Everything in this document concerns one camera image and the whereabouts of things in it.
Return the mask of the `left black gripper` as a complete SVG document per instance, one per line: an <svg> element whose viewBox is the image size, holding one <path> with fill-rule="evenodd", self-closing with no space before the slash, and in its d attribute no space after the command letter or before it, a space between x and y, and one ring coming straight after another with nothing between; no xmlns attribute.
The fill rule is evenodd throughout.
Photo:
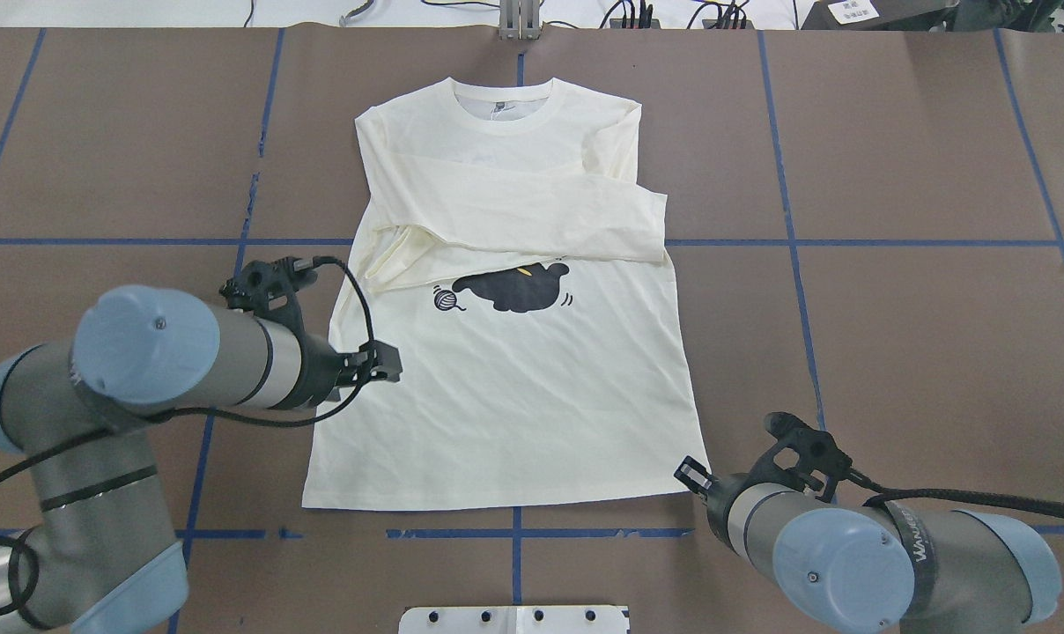
<svg viewBox="0 0 1064 634"><path fill-rule="evenodd" d="M395 384L403 372L400 352L388 343L363 343L342 354L327 340L299 340L299 353L298 378L277 410L346 407L371 382Z"/></svg>

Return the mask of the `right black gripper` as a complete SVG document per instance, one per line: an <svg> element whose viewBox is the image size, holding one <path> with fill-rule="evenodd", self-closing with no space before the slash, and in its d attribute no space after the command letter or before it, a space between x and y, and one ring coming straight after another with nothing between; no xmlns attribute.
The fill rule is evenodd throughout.
<svg viewBox="0 0 1064 634"><path fill-rule="evenodd" d="M674 478L702 498L713 536L733 551L747 550L747 525L753 511L763 500L780 493L778 484L749 484L745 474L713 476L700 461L689 456L676 467Z"/></svg>

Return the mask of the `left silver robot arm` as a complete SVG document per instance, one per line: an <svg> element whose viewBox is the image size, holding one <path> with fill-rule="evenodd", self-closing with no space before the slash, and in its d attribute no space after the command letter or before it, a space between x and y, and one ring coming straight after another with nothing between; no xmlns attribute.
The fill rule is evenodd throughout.
<svg viewBox="0 0 1064 634"><path fill-rule="evenodd" d="M273 428L343 387L397 381L399 352L368 338L342 353L304 328L294 285L229 280L226 306L124 285L72 340L0 364L0 449L22 461L41 523L0 534L0 633L144 633L189 594L148 431L174 417Z"/></svg>

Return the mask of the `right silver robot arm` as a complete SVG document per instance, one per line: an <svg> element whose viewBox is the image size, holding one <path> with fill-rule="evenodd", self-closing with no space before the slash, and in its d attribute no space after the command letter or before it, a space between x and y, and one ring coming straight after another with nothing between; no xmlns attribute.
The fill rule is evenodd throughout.
<svg viewBox="0 0 1064 634"><path fill-rule="evenodd" d="M1060 563L1031 525L994 513L846 508L694 458L676 479L719 541L794 606L841 633L1020 633L1055 613Z"/></svg>

